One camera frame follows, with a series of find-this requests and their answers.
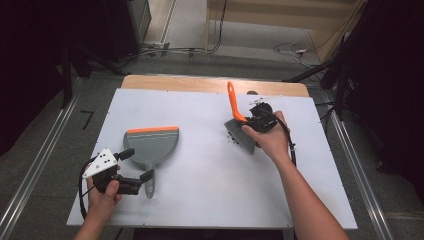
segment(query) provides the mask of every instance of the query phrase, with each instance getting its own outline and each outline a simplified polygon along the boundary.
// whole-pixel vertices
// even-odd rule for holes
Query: finger
[[[256,139],[256,137],[257,137],[257,135],[258,135],[258,133],[255,131],[255,130],[253,130],[253,128],[251,128],[250,126],[247,126],[247,125],[243,125],[242,127],[241,127],[241,129],[247,134],[247,135],[249,135],[250,137],[252,137],[253,139]]]
[[[105,195],[109,196],[109,197],[114,197],[115,194],[118,192],[119,189],[119,182],[116,180],[112,180],[106,188],[106,192]]]
[[[282,111],[276,111],[274,114],[279,119],[281,119],[281,121],[283,121],[283,123],[286,124],[286,126],[287,126],[286,119],[284,119],[284,115],[283,115],[283,112]]]
[[[115,200],[115,205],[119,203],[119,201],[121,201],[122,199],[122,195],[121,194],[116,194],[114,197]]]
[[[94,186],[93,178],[92,177],[86,178],[86,181],[87,181],[87,188],[88,189],[90,189],[90,188],[92,188]]]
[[[88,167],[90,167],[92,163],[87,164],[87,167],[85,167],[84,171],[87,170]]]

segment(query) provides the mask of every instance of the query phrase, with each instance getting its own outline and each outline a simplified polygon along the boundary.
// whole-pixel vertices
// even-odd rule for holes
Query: wrist
[[[278,153],[274,155],[271,159],[280,173],[284,170],[285,166],[292,164],[292,161],[288,152]]]
[[[104,227],[106,226],[106,222],[101,221],[96,218],[92,218],[90,214],[87,215],[85,221],[83,223],[83,227],[92,231],[93,233],[102,232]]]

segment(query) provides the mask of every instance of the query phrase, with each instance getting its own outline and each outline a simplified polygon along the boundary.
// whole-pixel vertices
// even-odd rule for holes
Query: gray dustpan
[[[124,148],[135,149],[135,155],[130,159],[147,172],[155,169],[156,163],[164,160],[174,150],[178,137],[179,128],[175,126],[131,129],[124,135]],[[152,198],[155,193],[155,175],[144,187],[147,197]]]

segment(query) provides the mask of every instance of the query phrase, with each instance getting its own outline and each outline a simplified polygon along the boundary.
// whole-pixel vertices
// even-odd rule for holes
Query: orange handle
[[[247,122],[246,118],[241,115],[237,110],[236,94],[234,92],[233,83],[227,83],[228,97],[230,98],[231,110],[233,111],[233,117],[238,121]]]

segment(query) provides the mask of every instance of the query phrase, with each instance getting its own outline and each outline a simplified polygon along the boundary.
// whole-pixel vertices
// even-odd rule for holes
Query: cable
[[[87,195],[88,192],[90,192],[92,189],[94,188],[94,186],[92,186],[90,189],[88,189],[83,195],[82,197],[84,197],[85,195]]]
[[[291,140],[290,131],[287,128],[286,124],[284,124],[283,121],[281,121],[281,119],[279,119],[277,116],[275,116],[275,119],[277,120],[277,122],[280,124],[280,126],[283,128],[284,132],[287,135],[287,140],[289,141],[289,147],[290,147],[290,156],[291,156],[291,159],[292,159],[294,166],[297,166],[296,165],[296,152],[295,152],[295,149],[294,149],[294,146],[296,144],[294,144]]]
[[[299,58],[297,58],[296,56],[294,56],[293,55],[293,53],[291,52],[291,48],[292,48],[292,46],[293,45],[298,45],[299,43],[292,43],[292,44],[290,44],[290,46],[289,46],[289,54],[298,62],[298,63],[300,63],[300,64],[302,64],[303,66],[305,66],[305,67],[307,67],[307,68],[313,68],[313,66],[309,66],[309,65],[307,65],[307,64],[305,64],[305,63],[303,63],[302,61],[300,61],[300,58],[302,57],[302,55],[303,55],[303,53],[302,53],[302,55],[300,55],[300,57]],[[309,45],[308,44],[305,44],[305,43],[302,43],[302,44],[304,44],[305,46],[307,46],[308,48],[306,49],[306,50],[308,50],[309,49]]]
[[[227,9],[227,0],[225,0],[225,2],[224,2],[224,7],[223,7],[222,13],[221,13],[221,19],[220,19],[220,24],[219,24],[218,42],[216,43],[216,45],[212,49],[208,49],[207,52],[204,51],[205,50],[204,48],[184,48],[184,47],[168,48],[168,49],[155,48],[155,50],[146,50],[144,52],[141,52],[137,56],[147,55],[147,54],[151,54],[151,53],[155,53],[155,52],[183,52],[183,53],[194,52],[194,53],[202,53],[202,54],[213,54],[213,53],[215,53],[219,49],[219,47],[221,46],[222,29],[223,29],[223,25],[224,25],[224,17],[225,17],[226,9]]]
[[[79,179],[78,179],[78,198],[79,198],[79,202],[80,202],[80,211],[81,211],[81,215],[82,217],[85,219],[85,217],[87,216],[87,210],[85,209],[84,206],[84,195],[89,192],[90,190],[88,190],[86,193],[84,193],[84,195],[82,194],[82,175],[85,172],[85,169],[87,168],[87,166],[94,161],[95,158],[91,158],[90,160],[88,160],[87,162],[84,163],[84,165],[81,168],[80,171],[80,175],[79,175]]]
[[[331,113],[335,110],[336,108],[335,108],[335,106],[333,106],[333,107],[331,107],[331,108],[329,108],[328,110],[327,110],[327,113],[325,113],[321,118],[320,118],[320,120],[322,120],[322,119],[324,119],[325,118],[325,125],[324,125],[324,134],[325,134],[325,136],[327,136],[327,131],[328,131],[328,121],[330,120],[330,116],[331,116]]]
[[[327,106],[327,105],[334,105],[336,104],[335,102],[323,102],[323,103],[316,103],[315,106]]]
[[[329,38],[327,38],[327,40],[324,42],[324,43],[322,43],[322,44],[320,44],[320,45],[318,45],[318,47],[315,47],[315,50],[317,50],[318,48],[320,48],[320,47],[322,47],[322,46],[324,46],[325,44],[327,44],[328,43],[328,41],[330,41],[330,39],[332,39],[333,37],[334,37],[334,35],[336,35],[336,33],[339,31],[339,29],[340,28],[342,28],[343,26],[346,26],[349,22],[350,22],[350,20],[352,20],[352,18],[353,18],[353,16],[355,16],[355,14],[358,12],[358,9],[359,9],[359,7],[361,6],[361,4],[358,4],[358,6],[356,6],[356,8],[355,8],[355,10],[353,10],[353,12],[352,12],[352,15],[350,15],[350,17],[349,17],[349,19],[348,20],[346,20],[345,22],[343,22],[334,32],[333,32],[333,34],[331,34],[331,36],[329,37]]]
[[[274,46],[274,47],[273,47],[273,50],[274,50],[274,52],[276,52],[276,53],[278,53],[278,54],[281,54],[281,55],[288,55],[288,54],[283,54],[283,53],[281,53],[281,52],[280,52],[280,49],[279,49],[278,47],[279,47],[279,46],[283,46],[283,45],[289,45],[289,44],[292,44],[292,43],[280,43],[280,44],[278,44],[278,45]]]
[[[122,231],[124,231],[124,228],[122,228],[122,227],[121,227],[121,228],[119,229],[119,231],[118,231],[118,234],[116,234],[116,236],[115,236],[115,238],[114,238],[115,240],[118,240],[118,239],[119,239],[119,236],[121,236]]]

